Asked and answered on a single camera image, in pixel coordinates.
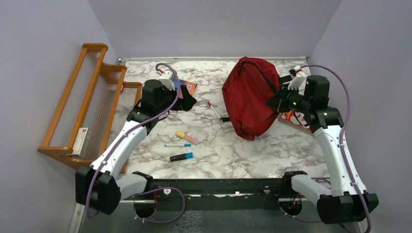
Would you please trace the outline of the red backpack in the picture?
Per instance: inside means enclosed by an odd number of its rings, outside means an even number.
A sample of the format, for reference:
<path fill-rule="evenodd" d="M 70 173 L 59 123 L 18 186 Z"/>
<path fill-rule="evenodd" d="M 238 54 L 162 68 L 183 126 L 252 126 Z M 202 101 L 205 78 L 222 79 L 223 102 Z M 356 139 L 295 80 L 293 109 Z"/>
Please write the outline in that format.
<path fill-rule="evenodd" d="M 290 76 L 280 77 L 275 66 L 261 58 L 242 57 L 235 64 L 222 86 L 223 100 L 235 133 L 241 138 L 254 141 L 266 132 L 278 112 L 266 105 Z"/>

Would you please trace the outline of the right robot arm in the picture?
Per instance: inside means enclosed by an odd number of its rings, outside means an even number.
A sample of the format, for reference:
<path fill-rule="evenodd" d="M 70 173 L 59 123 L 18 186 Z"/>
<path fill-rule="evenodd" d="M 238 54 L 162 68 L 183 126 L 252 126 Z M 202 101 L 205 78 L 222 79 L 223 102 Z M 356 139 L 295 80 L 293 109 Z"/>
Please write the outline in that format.
<path fill-rule="evenodd" d="M 310 75 L 304 94 L 283 83 L 267 102 L 280 113 L 293 110 L 304 114 L 320 145 L 331 181 L 327 189 L 303 171 L 290 171 L 284 173 L 280 191 L 288 198 L 301 194 L 310 200 L 325 224 L 360 222 L 377 207 L 378 197 L 367 191 L 356 172 L 343 132 L 345 123 L 339 110 L 328 105 L 329 86 L 326 77 Z"/>

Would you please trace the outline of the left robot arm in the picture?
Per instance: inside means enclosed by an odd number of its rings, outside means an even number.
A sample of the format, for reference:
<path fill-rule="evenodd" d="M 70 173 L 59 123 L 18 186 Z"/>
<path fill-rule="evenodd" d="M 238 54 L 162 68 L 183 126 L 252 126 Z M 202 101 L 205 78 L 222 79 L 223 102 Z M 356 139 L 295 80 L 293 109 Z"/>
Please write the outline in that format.
<path fill-rule="evenodd" d="M 121 132 L 112 144 L 88 167 L 75 173 L 75 199 L 86 211 L 110 215 L 119 202 L 132 195 L 147 199 L 153 187 L 148 176 L 134 172 L 118 178 L 124 163 L 143 141 L 160 117 L 170 111 L 189 111 L 196 103 L 186 85 L 177 82 L 168 89 L 160 80 L 148 80 L 142 88 L 141 99 L 128 114 Z"/>

